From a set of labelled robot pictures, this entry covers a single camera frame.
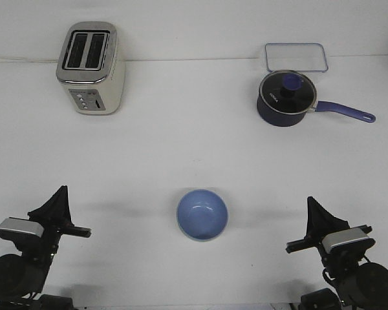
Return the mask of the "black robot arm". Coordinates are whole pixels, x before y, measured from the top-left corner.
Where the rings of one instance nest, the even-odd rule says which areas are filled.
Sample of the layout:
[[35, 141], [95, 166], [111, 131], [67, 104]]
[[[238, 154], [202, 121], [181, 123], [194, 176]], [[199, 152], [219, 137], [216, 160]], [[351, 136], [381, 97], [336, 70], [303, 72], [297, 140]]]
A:
[[26, 219], [0, 223], [0, 238], [19, 251], [0, 256], [0, 309], [74, 309], [71, 298], [42, 293], [63, 235], [91, 236], [89, 228], [73, 224], [65, 185]]
[[315, 198], [307, 198], [306, 235], [286, 245], [287, 253], [315, 247], [329, 287], [300, 298], [298, 309], [388, 309], [388, 269], [365, 259], [375, 245], [372, 227], [351, 227], [329, 213]]

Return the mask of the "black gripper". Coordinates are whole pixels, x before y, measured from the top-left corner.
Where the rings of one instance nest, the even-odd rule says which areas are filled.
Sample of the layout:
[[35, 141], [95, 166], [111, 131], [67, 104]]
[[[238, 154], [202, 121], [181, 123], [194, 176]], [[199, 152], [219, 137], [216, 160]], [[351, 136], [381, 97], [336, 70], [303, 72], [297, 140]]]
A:
[[91, 229], [72, 223], [68, 187], [62, 185], [41, 207], [28, 212], [30, 220], [42, 223], [40, 261], [51, 262], [63, 235], [89, 238]]
[[[359, 244], [347, 245], [327, 254], [321, 244], [326, 235], [349, 229], [348, 221], [333, 216], [312, 196], [307, 198], [307, 206], [306, 235], [303, 239], [288, 242], [286, 244], [286, 252], [290, 254], [315, 247], [326, 268], [355, 268], [355, 266], [358, 266], [358, 262], [363, 259], [368, 249], [362, 249]], [[357, 227], [367, 233], [368, 236], [372, 232], [372, 227], [369, 225]]]

